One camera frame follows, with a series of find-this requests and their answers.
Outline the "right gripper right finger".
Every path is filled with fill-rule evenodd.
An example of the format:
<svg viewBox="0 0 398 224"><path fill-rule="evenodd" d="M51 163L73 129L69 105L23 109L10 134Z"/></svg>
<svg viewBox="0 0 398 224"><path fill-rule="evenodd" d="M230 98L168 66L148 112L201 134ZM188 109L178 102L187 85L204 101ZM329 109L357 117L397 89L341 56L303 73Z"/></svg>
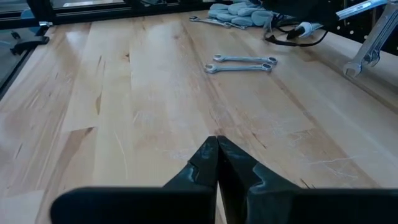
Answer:
<svg viewBox="0 0 398 224"><path fill-rule="evenodd" d="M224 136L218 180L228 223L397 224L397 189L301 188Z"/></svg>

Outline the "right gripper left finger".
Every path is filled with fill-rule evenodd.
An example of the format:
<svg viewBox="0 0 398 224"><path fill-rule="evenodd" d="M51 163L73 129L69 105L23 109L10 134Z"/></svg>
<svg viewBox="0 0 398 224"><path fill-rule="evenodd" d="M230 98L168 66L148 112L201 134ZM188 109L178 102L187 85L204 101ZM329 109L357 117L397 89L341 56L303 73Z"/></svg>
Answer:
<svg viewBox="0 0 398 224"><path fill-rule="evenodd" d="M57 197L52 223L214 223L218 141L210 136L162 187L82 187Z"/></svg>

